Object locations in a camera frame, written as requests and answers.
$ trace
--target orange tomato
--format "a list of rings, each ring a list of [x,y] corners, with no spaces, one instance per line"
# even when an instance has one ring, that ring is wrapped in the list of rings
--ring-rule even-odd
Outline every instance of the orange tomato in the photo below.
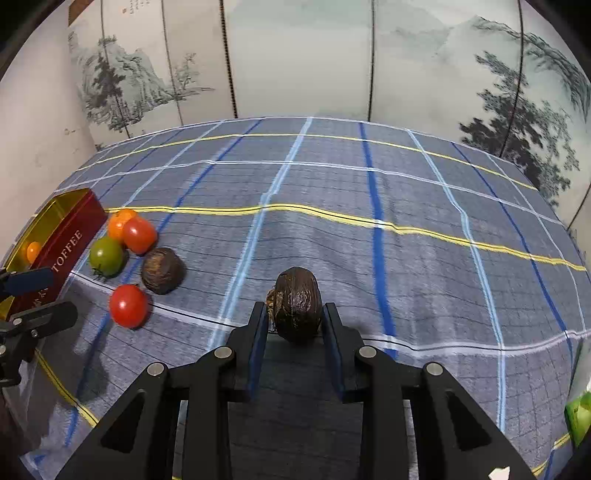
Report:
[[[109,219],[107,226],[107,235],[119,243],[123,243],[123,227],[133,217],[137,215],[135,210],[131,208],[124,208],[114,213]]]
[[[32,264],[35,261],[40,251],[41,244],[39,242],[31,242],[29,244],[29,246],[27,247],[27,260],[29,260],[30,264]]]
[[[123,227],[123,242],[133,253],[146,253],[158,240],[158,232],[145,218],[135,216]]]

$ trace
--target white stripe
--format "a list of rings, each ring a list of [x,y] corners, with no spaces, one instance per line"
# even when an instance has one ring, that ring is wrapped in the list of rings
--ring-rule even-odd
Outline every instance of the white stripe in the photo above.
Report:
[[[150,138],[147,138],[144,142],[140,143],[140,145],[138,145],[137,147],[135,147],[131,152],[129,152],[126,156],[121,157],[121,159],[115,164],[113,165],[109,170],[107,170],[105,172],[105,175],[108,175],[111,170],[113,170],[115,167],[119,166],[121,164],[121,162],[123,162],[126,158],[128,158],[132,153],[134,153],[136,150],[139,150],[141,147],[143,147],[146,143],[148,143],[150,140],[152,140],[156,135],[152,135]],[[100,180],[97,180],[96,182],[94,182],[90,188],[93,188],[96,186],[97,183],[99,183]]]
[[[118,141],[118,142],[116,142],[114,144],[111,144],[110,147],[117,147],[119,145],[124,145],[126,143],[134,142],[138,138],[146,137],[147,135],[161,134],[161,133],[164,133],[164,132],[173,132],[175,130],[186,130],[187,128],[206,127],[208,125],[216,124],[219,121],[222,121],[222,122],[224,122],[226,124],[231,124],[231,123],[234,123],[234,122],[248,122],[249,120],[260,120],[260,119],[263,119],[263,118],[266,118],[266,117],[260,116],[260,117],[256,117],[256,118],[228,118],[228,119],[221,119],[221,120],[212,120],[210,122],[204,122],[202,124],[190,124],[190,125],[183,125],[182,127],[164,128],[163,130],[156,130],[154,132],[150,132],[150,133],[147,133],[147,134],[138,135],[137,137],[126,138],[125,140],[120,140],[120,141]]]
[[[158,170],[164,170],[164,169],[168,169],[168,168],[185,168],[185,167],[191,167],[193,165],[198,165],[201,163],[211,164],[211,163],[214,163],[214,161],[213,160],[197,160],[197,161],[190,162],[190,163],[180,163],[177,165],[169,165],[169,166],[165,166],[165,167],[143,168],[140,170],[134,170],[134,171],[129,171],[129,172],[117,172],[117,173],[114,173],[114,174],[111,174],[108,176],[99,177],[98,179],[86,180],[86,181],[80,182],[75,185],[70,185],[69,187],[64,187],[64,188],[58,189],[58,190],[56,190],[56,193],[61,192],[63,190],[67,190],[72,187],[79,187],[81,185],[91,183],[95,180],[100,181],[100,180],[106,180],[106,179],[116,177],[116,176],[125,176],[125,175],[131,175],[131,174],[135,174],[135,173],[144,173],[147,171],[158,171]],[[220,165],[241,165],[241,164],[245,164],[245,165],[274,165],[274,164],[281,165],[281,164],[284,164],[285,161],[244,160],[244,161],[219,161],[219,162],[215,162],[215,163],[218,163]],[[337,163],[302,162],[302,161],[294,161],[294,162],[292,162],[292,165],[301,165],[301,166],[306,166],[306,167],[339,168],[339,169],[343,169],[343,170],[355,170],[355,171],[374,171],[376,173],[380,173],[383,175],[392,175],[392,176],[397,176],[397,177],[403,177],[406,179],[412,179],[412,180],[422,181],[425,183],[431,183],[433,185],[443,186],[443,184],[437,180],[425,179],[423,177],[418,177],[415,175],[410,175],[408,173],[402,173],[399,171],[382,170],[380,168],[355,167],[352,165],[341,165],[341,164],[337,164]],[[505,205],[509,205],[513,208],[517,208],[517,209],[522,210],[524,212],[531,213],[532,215],[535,215],[536,217],[543,218],[544,220],[547,220],[549,222],[556,223],[558,225],[562,225],[562,222],[560,222],[559,220],[546,217],[545,215],[542,215],[542,214],[536,212],[533,208],[527,209],[517,203],[512,203],[512,202],[509,202],[508,200],[493,197],[492,195],[488,195],[488,194],[482,193],[482,192],[477,192],[476,190],[467,189],[465,187],[460,187],[460,186],[452,185],[452,184],[447,184],[447,186],[449,186],[451,189],[454,189],[454,190],[458,190],[458,191],[466,192],[466,193],[471,193],[474,195],[478,195],[479,197],[486,198],[488,200],[493,200],[494,202],[499,202],[499,203],[503,203]]]
[[[361,122],[361,123],[364,123],[365,125],[374,125],[375,127],[385,127],[385,128],[389,128],[391,130],[397,130],[397,131],[400,131],[400,132],[405,132],[407,130],[406,128],[393,127],[392,125],[379,124],[379,123],[376,123],[376,122],[366,122],[366,121],[363,121],[363,120],[350,120],[350,119],[347,119],[347,118],[332,118],[332,117],[329,117],[329,116],[315,116],[313,118],[314,119],[318,119],[318,120],[332,120],[332,121],[336,121],[336,122],[351,122],[351,123],[359,123],[359,122]],[[462,147],[471,148],[472,150],[475,150],[477,152],[484,153],[483,150],[480,150],[480,149],[478,149],[476,147],[473,147],[471,145],[466,145],[466,144],[463,144],[463,143],[459,144],[456,141],[448,140],[448,139],[441,138],[441,137],[436,137],[435,135],[426,134],[425,132],[421,132],[419,130],[410,129],[410,131],[412,133],[414,133],[414,134],[422,135],[424,137],[437,138],[438,140],[442,140],[444,142],[452,142],[452,143],[455,143],[456,145],[461,145]],[[513,162],[510,162],[508,160],[504,160],[503,158],[499,158],[499,157],[495,157],[495,158],[497,158],[498,160],[501,160],[501,161],[503,161],[505,163],[510,163],[513,166],[515,165]]]
[[[92,287],[95,290],[101,291],[102,293],[109,296],[115,291],[114,287],[109,287],[106,284],[95,281],[81,273],[70,273],[69,276],[75,277],[76,281],[79,281],[80,283]],[[178,320],[179,322],[183,323],[189,323],[191,325],[201,325],[209,329],[222,329],[225,332],[231,332],[234,328],[242,326],[239,323],[232,323],[228,319],[224,319],[223,322],[221,322],[222,325],[220,325],[218,323],[219,319],[217,318],[210,317],[208,315],[196,315],[193,312],[189,312],[188,310],[179,309],[170,305],[165,305],[163,303],[153,302],[151,305],[154,306],[155,313],[162,315],[163,317]]]
[[[504,345],[503,354],[505,357],[515,357],[521,355],[529,355],[531,353],[546,351],[548,348],[561,344],[566,341],[566,336],[573,339],[582,338],[586,332],[575,332],[574,330],[567,330],[560,332],[555,336],[542,340],[540,342],[529,343],[527,345]],[[415,345],[406,342],[399,338],[385,336],[363,335],[365,343],[370,343],[381,349],[396,347],[396,350],[405,352],[406,354],[421,358],[425,356],[434,355],[478,355],[478,356],[492,356],[497,358],[499,355],[498,345],[488,345],[477,342],[464,342],[461,340],[446,340],[439,343],[430,343],[428,345]]]
[[[490,155],[488,152],[485,152],[484,150],[481,150],[480,148],[476,148],[471,145],[466,145],[465,143],[458,143],[456,141],[449,140],[447,138],[436,137],[435,135],[426,134],[425,132],[420,132],[418,130],[412,130],[412,132],[419,134],[422,137],[436,138],[437,140],[442,140],[444,142],[456,144],[458,147],[466,147],[466,148],[470,148],[471,150],[474,150],[475,152],[486,153],[487,155]],[[503,161],[503,162],[508,163],[510,165],[513,165],[514,167],[516,166],[512,161],[505,160],[504,158],[497,157],[496,155],[491,155],[491,157],[495,157],[497,160],[500,160],[500,161]]]
[[[307,118],[304,122],[304,125],[302,125],[300,133],[293,142],[289,152],[287,153],[287,156],[285,157],[283,165],[275,175],[275,178],[273,179],[271,186],[269,187],[267,192],[261,195],[261,200],[259,201],[260,205],[268,205],[273,195],[275,195],[279,191],[279,188],[281,187],[281,184],[283,183],[283,180],[285,179],[285,176],[289,171],[290,164],[296,157],[298,150],[300,149],[300,146],[304,141],[304,136],[308,131],[311,123],[312,119]],[[226,293],[224,294],[222,305],[220,307],[220,318],[231,318],[234,313],[234,308],[236,306],[236,302],[238,301],[238,296],[240,294],[240,290],[242,289],[242,284],[246,277],[246,273],[248,272],[251,265],[252,255],[256,249],[256,243],[258,242],[264,219],[265,210],[260,210],[259,212],[257,212],[254,215],[254,218],[252,219],[251,227],[249,228],[248,235],[246,236],[246,242],[244,243],[244,247],[242,248],[242,253],[236,266],[236,270],[234,272],[234,275],[230,279],[230,282],[228,283],[228,287],[226,289]],[[219,342],[219,336],[212,336],[210,343],[208,345],[208,350],[211,350],[214,346],[218,346],[216,344],[217,342]]]
[[[139,145],[138,147],[134,148],[134,150],[137,150],[137,148],[141,147],[141,146],[142,146],[142,145],[144,145],[146,142],[148,142],[148,141],[152,140],[152,139],[153,139],[155,136],[156,136],[155,134],[154,134],[154,135],[152,135],[150,138],[148,138],[148,139],[147,139],[145,142],[143,142],[141,145]],[[97,184],[99,181],[100,181],[100,180],[97,180],[96,182],[94,182],[94,183],[92,184],[92,187],[94,187],[94,186],[95,186],[95,185],[96,185],[96,184]],[[136,195],[137,195],[139,192],[141,192],[141,190],[142,190],[142,189],[145,187],[145,185],[147,185],[147,183],[145,183],[145,184],[144,184],[142,187],[140,187],[138,190],[136,190],[136,191],[133,193],[133,196],[134,196],[134,198],[135,198],[135,196],[136,196]],[[99,230],[99,232],[98,232],[98,233],[97,233],[97,235],[96,235],[98,238],[100,238],[101,236],[103,236],[103,235],[105,234],[105,232],[106,232],[106,230],[107,230],[107,228],[108,228],[108,225],[109,225],[109,220],[107,219],[107,223],[106,223],[106,225],[104,225],[104,226],[103,226],[103,227],[102,227],[102,228]],[[79,273],[79,272],[80,272],[80,270],[82,269],[82,267],[84,266],[84,264],[85,264],[85,263],[88,261],[88,257],[89,257],[89,256],[90,256],[90,248],[88,248],[87,252],[86,252],[84,255],[81,255],[81,256],[80,256],[80,258],[78,259],[78,262],[76,263],[76,265],[75,265],[75,266],[74,266],[74,268],[73,268],[73,271],[74,271],[74,273],[75,273],[75,274],[77,274],[77,273]],[[72,282],[72,277],[68,277],[68,279],[66,280],[66,282],[65,282],[64,286],[61,288],[60,297],[62,297],[63,295],[65,295],[65,293],[67,292],[68,288],[70,287],[70,283],[71,283],[71,282]]]
[[[503,171],[503,169],[497,165],[497,163],[492,159],[492,162],[495,164],[495,166],[501,171],[501,173],[504,175],[505,172]],[[527,203],[527,205],[533,209],[533,207],[531,206],[530,201],[525,197],[525,195],[523,194],[523,192],[517,187],[517,185],[513,184],[513,186],[515,187],[515,189],[519,192],[519,194],[521,195],[521,197],[525,200],[525,202]],[[552,238],[552,236],[550,235],[550,232],[548,231],[548,229],[546,228],[546,226],[544,225],[544,222],[540,219],[540,217],[538,217],[538,221],[540,222],[540,225],[542,226],[542,228],[544,229],[544,232],[546,232],[546,235],[548,235],[548,238],[550,239],[550,241],[552,242],[552,245],[554,245],[554,247],[556,248],[556,250],[558,250],[558,253],[560,254],[560,258],[562,260],[564,259],[564,255],[562,254],[562,251],[560,250],[560,248],[558,248],[558,245],[556,245],[556,242],[554,241],[554,239]],[[585,318],[583,315],[583,309],[581,308],[581,299],[579,297],[579,289],[577,288],[577,282],[574,279],[574,275],[571,271],[570,268],[567,268],[567,270],[569,271],[570,274],[570,278],[573,280],[573,285],[574,285],[574,292],[576,293],[577,296],[577,303],[579,304],[579,315],[581,317],[581,324],[583,325],[583,331],[586,332],[587,331],[587,327],[585,326]]]
[[[472,231],[470,230],[470,219],[466,213],[466,211],[460,206],[457,202],[455,197],[453,196],[452,191],[449,189],[449,186],[446,184],[443,175],[439,172],[437,166],[433,163],[431,157],[425,152],[425,149],[418,141],[417,137],[408,130],[408,134],[413,139],[416,146],[421,150],[423,153],[423,157],[429,163],[429,166],[433,170],[433,173],[437,176],[437,178],[444,184],[443,190],[447,198],[449,199],[450,203],[454,206],[454,208],[460,213],[460,217],[462,218],[462,231],[464,232],[464,236],[470,240],[470,251],[472,253],[472,258],[474,260],[474,265],[476,267],[476,272],[478,273],[478,279],[480,280],[480,286],[482,288],[482,294],[486,301],[486,307],[488,309],[488,314],[492,324],[492,330],[495,334],[496,341],[499,346],[499,355],[498,355],[498,363],[497,363],[497,376],[498,376],[498,402],[497,402],[497,411],[496,411],[496,425],[501,432],[505,431],[505,400],[506,400],[506,378],[505,378],[505,355],[503,353],[503,333],[501,330],[501,323],[499,318],[496,314],[496,307],[495,307],[495,299],[493,298],[491,287],[488,283],[488,277],[486,276],[486,270],[484,269],[484,265],[482,264],[482,259],[480,257],[480,252],[474,246],[474,238],[472,237]]]
[[[89,167],[93,166],[94,164],[96,164],[96,162],[98,162],[98,161],[100,161],[101,159],[105,158],[105,157],[106,157],[106,155],[107,155],[107,153],[109,153],[109,152],[110,152],[111,150],[113,150],[114,148],[115,148],[115,146],[114,146],[114,145],[113,145],[112,147],[109,147],[109,148],[104,148],[104,149],[101,151],[102,155],[101,155],[99,158],[97,158],[97,159],[96,159],[96,160],[95,160],[95,161],[94,161],[92,164],[90,164],[90,165],[89,165]],[[67,187],[65,187],[65,188],[70,188],[72,185],[74,185],[74,183],[76,182],[76,180],[78,180],[78,179],[79,179],[79,178],[80,178],[82,175],[84,175],[84,173],[85,173],[85,170],[86,170],[87,168],[89,168],[89,167],[84,167],[84,170],[82,170],[82,171],[80,171],[80,168],[77,168],[77,169],[74,171],[74,173],[76,173],[77,171],[80,171],[80,173],[79,173],[79,174],[76,176],[76,178],[74,178],[74,179],[72,180],[72,182],[70,183],[70,185],[69,185],[69,186],[67,186]]]
[[[129,199],[127,200],[127,202],[125,202],[123,204],[124,207],[127,207],[131,202],[133,202],[135,200],[135,198],[138,196],[138,194],[144,189],[146,188],[150,183],[152,183],[152,181],[158,177],[158,175],[160,175],[165,169],[167,169],[171,163],[173,163],[176,159],[178,159],[181,155],[183,155],[189,148],[191,148],[192,146],[194,146],[195,143],[197,143],[197,141],[200,138],[205,137],[205,135],[207,135],[208,133],[210,133],[212,130],[216,129],[217,127],[219,127],[221,124],[223,123],[223,120],[216,123],[213,127],[211,127],[209,130],[207,130],[206,132],[203,132],[201,135],[199,135],[199,137],[197,137],[194,141],[192,141],[189,145],[185,146],[184,148],[182,148],[174,157],[172,157],[168,162],[166,162],[164,164],[164,166],[159,167],[158,170],[156,171],[156,173],[154,173],[154,175],[152,175],[148,180],[146,180],[139,188],[137,188],[137,190],[135,192],[133,192],[133,194],[131,195],[131,197],[129,197]]]
[[[81,283],[84,283],[85,285],[88,285],[92,288],[96,288],[97,290],[107,295],[111,295],[111,293],[113,293],[113,291],[115,290],[114,287],[110,287],[104,283],[95,281],[81,273],[71,273],[70,278],[74,281],[80,281]],[[203,315],[200,313],[190,312],[188,310],[171,307],[170,305],[166,305],[163,303],[154,303],[154,306],[158,308],[158,314],[161,314],[162,316],[167,318],[177,319],[183,323],[198,323],[204,326],[209,325],[210,327],[211,325],[216,325],[216,327],[224,328],[224,330],[227,332],[230,332],[232,329],[236,327],[245,325],[243,323],[239,324],[231,322],[229,319],[218,319],[217,317],[214,318],[208,315]],[[197,316],[199,317],[199,319],[203,320],[196,320],[193,318],[193,316]],[[213,322],[221,322],[223,325],[214,324]],[[569,338],[578,339],[583,337],[585,332],[575,332],[573,330],[567,330],[565,333]],[[436,355],[457,354],[497,357],[499,351],[498,345],[496,344],[470,342],[462,340],[443,340],[441,342],[436,343],[416,345],[414,343],[407,342],[405,340],[401,340],[400,338],[388,335],[364,334],[362,335],[362,337],[363,341],[367,344],[375,345],[380,349],[391,349],[395,345],[396,348],[400,351],[405,352],[416,358],[432,357]],[[528,355],[530,353],[545,351],[548,348],[559,345],[564,341],[566,341],[566,337],[563,332],[560,332],[554,335],[553,337],[541,340],[539,342],[528,343],[523,345],[505,345],[504,352],[505,356],[508,357]]]

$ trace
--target painted mountain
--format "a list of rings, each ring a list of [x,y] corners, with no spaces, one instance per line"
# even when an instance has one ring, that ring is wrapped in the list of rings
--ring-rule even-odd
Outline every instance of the painted mountain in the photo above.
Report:
[[[74,32],[69,43],[89,120],[121,131],[125,123],[137,123],[144,113],[175,99],[172,87],[154,73],[141,49],[128,54],[115,37],[99,40],[94,48],[81,48]]]
[[[445,25],[401,1],[385,4],[378,14],[375,120],[495,155],[502,151],[550,205],[560,205],[559,217],[568,218],[576,200],[564,195],[573,184],[586,184],[591,173],[590,162],[579,161],[591,147],[591,84],[581,68],[526,32],[516,115],[507,135],[518,90],[520,32],[479,16]]]

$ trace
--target painted tree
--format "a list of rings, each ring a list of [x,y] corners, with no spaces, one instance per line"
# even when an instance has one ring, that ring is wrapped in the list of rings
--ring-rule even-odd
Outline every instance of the painted tree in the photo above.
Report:
[[[173,82],[180,96],[185,94],[189,83],[194,82],[199,75],[196,70],[196,55],[195,52],[185,54],[183,61],[174,68]]]
[[[487,51],[483,57],[476,55],[476,61],[498,77],[493,84],[494,92],[485,89],[478,93],[484,101],[484,111],[492,113],[493,117],[488,123],[480,118],[473,118],[469,125],[460,123],[460,129],[467,134],[462,137],[462,142],[499,154],[509,129],[519,74]],[[523,74],[503,158],[515,163],[550,205],[558,206],[556,196],[559,191],[570,187],[570,180],[562,175],[562,168],[579,169],[576,152],[570,146],[570,117],[563,110],[554,111],[545,100],[539,108],[525,96],[524,89],[528,86]]]
[[[118,86],[125,75],[119,75],[115,69],[109,66],[106,57],[99,54],[95,66],[95,77],[92,80],[93,93],[87,97],[89,115],[95,109],[110,112],[109,129],[121,131],[125,127],[125,121],[121,114],[118,98],[122,91]]]
[[[537,72],[555,73],[562,82],[573,109],[579,111],[585,122],[587,121],[591,108],[591,83],[585,74],[560,50],[548,45],[533,33],[522,35],[520,31],[515,31],[503,23],[493,22],[482,17],[478,18],[473,26],[477,30],[503,33],[516,43],[523,40],[524,60],[531,62]]]

